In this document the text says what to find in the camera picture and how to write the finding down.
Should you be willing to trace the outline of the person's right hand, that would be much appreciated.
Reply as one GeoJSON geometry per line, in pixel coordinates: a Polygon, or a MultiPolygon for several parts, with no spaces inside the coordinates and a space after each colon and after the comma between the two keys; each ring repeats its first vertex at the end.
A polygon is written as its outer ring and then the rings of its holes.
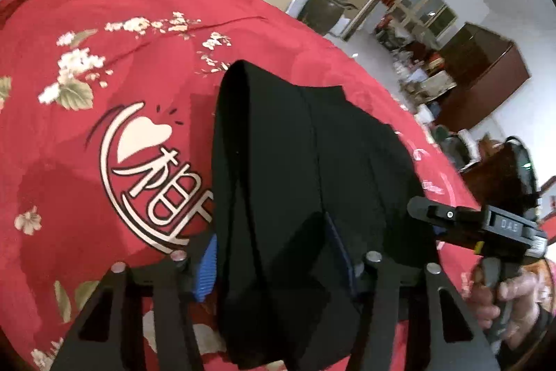
{"type": "Polygon", "coordinates": [[[484,284],[482,268],[476,266],[471,280],[467,305],[483,331],[491,329],[501,316],[496,302],[512,302],[510,319],[502,338],[510,350],[517,350],[541,317],[542,301],[548,295],[547,273],[539,271],[539,267],[522,267],[517,277],[501,282],[498,289],[493,290],[484,284]]]}

